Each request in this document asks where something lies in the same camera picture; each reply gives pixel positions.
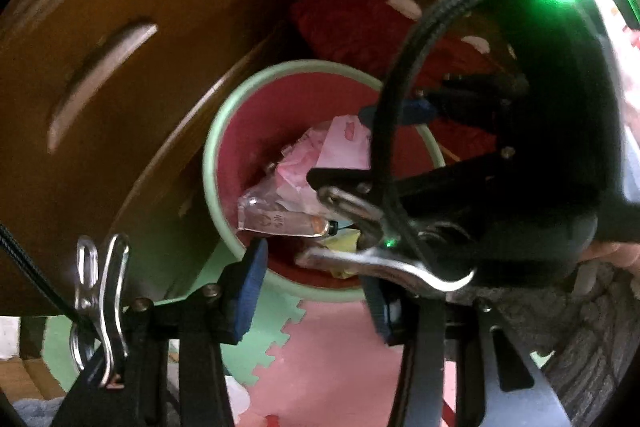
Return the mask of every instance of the black metal bracket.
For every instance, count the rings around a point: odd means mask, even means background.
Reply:
[[[394,180],[399,205],[385,206],[388,195],[376,190],[369,170],[315,168],[307,181],[315,190],[337,187],[384,207],[385,233],[400,237],[393,248],[414,258],[418,239],[404,241],[409,234],[398,225],[410,218],[417,238],[429,243],[430,268],[441,279],[457,280],[475,270],[474,285],[548,285],[574,269],[593,239],[597,193],[562,176],[540,177],[531,156],[540,149],[522,141],[519,122],[529,89],[523,76],[448,75],[439,88],[404,100],[400,124],[443,116],[496,134],[498,150]],[[359,117],[371,124],[376,107],[362,108]],[[398,212],[404,217],[391,219]],[[444,237],[443,223],[462,236]],[[426,233],[430,227],[437,232]]]
[[[570,427],[562,404],[494,305],[472,307],[364,283],[376,329],[404,344],[388,427],[437,427],[442,417],[446,341],[456,348],[456,427]]]
[[[255,239],[218,283],[184,301],[153,306],[137,299],[124,317],[129,356],[123,374],[106,387],[96,351],[66,395],[52,427],[163,427],[168,397],[169,339],[180,339],[180,419],[183,427],[233,427],[220,344],[248,331],[267,268],[267,243]]]

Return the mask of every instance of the screw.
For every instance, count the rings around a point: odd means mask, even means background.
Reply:
[[[146,297],[138,297],[136,300],[133,301],[133,304],[131,305],[131,309],[133,309],[133,311],[138,313],[146,312],[153,305],[154,303],[151,299],[147,299]]]
[[[507,147],[503,147],[502,149],[500,149],[500,156],[503,160],[510,160],[511,158],[513,158],[513,155],[515,153],[516,153],[516,150],[509,145]]]
[[[360,194],[369,194],[371,192],[371,183],[369,182],[360,182],[356,187],[356,190]]]
[[[476,306],[481,312],[488,313],[491,311],[491,302],[486,299],[478,299]]]
[[[202,293],[206,298],[214,299],[216,297],[220,297],[222,288],[220,288],[220,286],[215,283],[206,284],[202,287]]]

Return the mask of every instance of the pink foam mat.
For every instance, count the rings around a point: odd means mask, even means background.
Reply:
[[[268,350],[275,360],[257,367],[249,388],[251,407],[240,427],[264,427],[276,415],[280,427],[385,427],[393,404],[401,347],[376,334],[364,303],[305,301],[290,338]],[[455,365],[445,368],[445,400],[454,404]]]

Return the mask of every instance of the pink paper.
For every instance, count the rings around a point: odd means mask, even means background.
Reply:
[[[313,167],[368,169],[370,131],[357,116],[337,116],[309,129],[290,147],[275,171],[276,191],[288,210],[337,219],[306,181]]]

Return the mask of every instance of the gray fabric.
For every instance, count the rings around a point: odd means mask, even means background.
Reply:
[[[28,427],[49,427],[63,398],[37,400],[27,398],[14,403],[14,409]]]
[[[529,351],[554,355],[543,367],[575,427],[587,427],[611,397],[640,341],[640,301],[631,275],[600,263],[580,297],[561,287],[464,289],[450,300],[491,299]]]
[[[28,427],[49,427],[63,400],[64,397],[18,400],[14,403],[14,409]],[[167,404],[166,427],[180,427],[180,417],[171,404]]]

